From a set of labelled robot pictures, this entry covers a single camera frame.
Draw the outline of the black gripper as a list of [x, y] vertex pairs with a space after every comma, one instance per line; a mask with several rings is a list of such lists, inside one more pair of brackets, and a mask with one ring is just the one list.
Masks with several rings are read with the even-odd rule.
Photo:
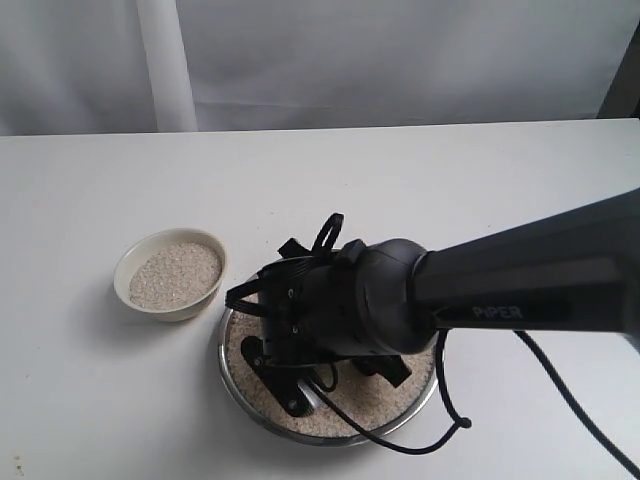
[[362, 375], [379, 375], [394, 388], [411, 376], [399, 355], [368, 356], [370, 340], [357, 323], [355, 270], [310, 261], [280, 260], [258, 272], [258, 299], [267, 310], [263, 339], [247, 336], [240, 346], [245, 362], [289, 416], [315, 411], [303, 389], [319, 379], [314, 365], [354, 357], [352, 365]]

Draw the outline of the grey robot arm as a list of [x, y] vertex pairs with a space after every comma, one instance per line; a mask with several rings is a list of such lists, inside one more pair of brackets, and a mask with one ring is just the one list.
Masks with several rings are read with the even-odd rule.
[[630, 191], [440, 251], [403, 238], [335, 242], [331, 215], [311, 248], [228, 291], [262, 322], [264, 380], [277, 398], [318, 365], [352, 363], [393, 385], [403, 359], [451, 329], [616, 333], [639, 341], [639, 194]]

